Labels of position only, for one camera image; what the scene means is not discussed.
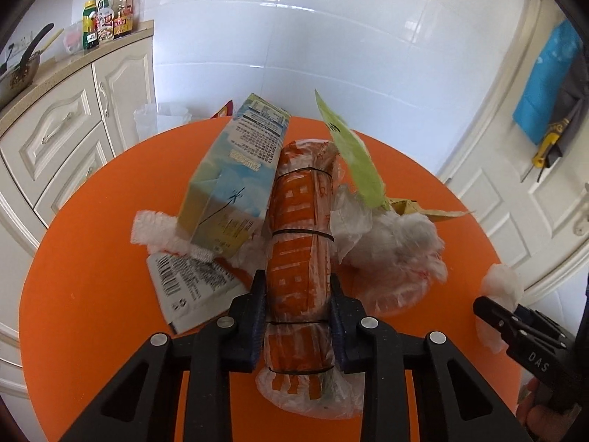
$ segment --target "human hand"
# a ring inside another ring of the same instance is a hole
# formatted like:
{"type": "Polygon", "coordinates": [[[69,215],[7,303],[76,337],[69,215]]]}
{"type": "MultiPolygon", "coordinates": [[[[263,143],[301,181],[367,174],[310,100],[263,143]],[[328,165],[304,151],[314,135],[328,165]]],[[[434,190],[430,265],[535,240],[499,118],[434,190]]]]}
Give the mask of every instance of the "human hand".
{"type": "Polygon", "coordinates": [[[527,426],[541,440],[560,442],[571,428],[575,418],[571,414],[559,414],[546,406],[535,406],[538,387],[540,387],[540,381],[536,378],[527,383],[526,388],[530,393],[517,407],[515,416],[523,426],[527,426]]]}

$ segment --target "orange table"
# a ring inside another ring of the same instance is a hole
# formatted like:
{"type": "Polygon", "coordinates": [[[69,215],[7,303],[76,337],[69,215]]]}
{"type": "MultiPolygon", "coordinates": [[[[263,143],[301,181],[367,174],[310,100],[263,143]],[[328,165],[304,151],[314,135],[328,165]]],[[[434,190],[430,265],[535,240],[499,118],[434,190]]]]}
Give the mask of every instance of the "orange table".
{"type": "MultiPolygon", "coordinates": [[[[228,118],[193,123],[126,151],[67,202],[45,234],[22,293],[22,362],[33,407],[49,442],[154,332],[168,332],[145,264],[144,247],[129,243],[138,210],[177,214],[188,179],[228,118]]],[[[329,138],[323,123],[294,118],[286,142],[329,138]]],[[[461,210],[433,175],[392,148],[362,136],[392,197],[425,208],[461,210]]],[[[515,408],[519,367],[493,355],[475,333],[472,302],[498,261],[471,216],[438,224],[446,241],[448,282],[436,284],[409,312],[388,319],[399,331],[446,333],[515,408]]],[[[235,442],[359,440],[360,419],[323,421],[284,412],[255,388],[254,375],[232,374],[235,442]]],[[[417,440],[413,431],[413,440],[417,440]]]]}

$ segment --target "countertop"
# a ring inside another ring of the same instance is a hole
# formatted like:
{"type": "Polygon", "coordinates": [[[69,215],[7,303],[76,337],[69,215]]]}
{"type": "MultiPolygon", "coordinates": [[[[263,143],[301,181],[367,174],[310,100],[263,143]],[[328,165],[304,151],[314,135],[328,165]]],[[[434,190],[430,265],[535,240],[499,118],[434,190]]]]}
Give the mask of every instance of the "countertop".
{"type": "Polygon", "coordinates": [[[113,51],[153,36],[153,27],[153,20],[143,21],[139,24],[137,31],[128,36],[112,42],[101,43],[98,48],[85,50],[59,62],[51,58],[41,64],[33,84],[22,91],[0,112],[0,137],[39,98],[43,97],[63,80],[113,51]]]}

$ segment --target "yellow tool handle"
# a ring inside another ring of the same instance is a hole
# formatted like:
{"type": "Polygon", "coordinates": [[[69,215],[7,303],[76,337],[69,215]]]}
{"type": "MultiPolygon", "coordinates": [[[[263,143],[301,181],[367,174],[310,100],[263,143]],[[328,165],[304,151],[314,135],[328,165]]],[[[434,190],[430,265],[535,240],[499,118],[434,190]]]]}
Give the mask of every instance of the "yellow tool handle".
{"type": "Polygon", "coordinates": [[[536,156],[532,158],[532,163],[537,168],[544,168],[544,164],[546,163],[546,157],[549,155],[550,149],[557,143],[557,141],[564,133],[564,130],[567,128],[570,121],[565,117],[562,121],[558,123],[552,123],[549,126],[548,131],[546,132],[546,136],[540,143],[538,147],[538,151],[536,152],[536,156]]]}

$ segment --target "barcode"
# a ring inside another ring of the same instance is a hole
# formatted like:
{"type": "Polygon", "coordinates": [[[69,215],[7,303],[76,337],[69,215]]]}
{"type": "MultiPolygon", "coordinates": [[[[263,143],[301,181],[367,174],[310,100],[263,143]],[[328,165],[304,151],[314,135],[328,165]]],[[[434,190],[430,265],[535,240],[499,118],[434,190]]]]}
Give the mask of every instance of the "barcode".
{"type": "Polygon", "coordinates": [[[170,266],[169,256],[164,256],[157,262],[157,270],[161,277],[161,288],[166,295],[169,297],[176,294],[180,290],[180,284],[170,266]]]}

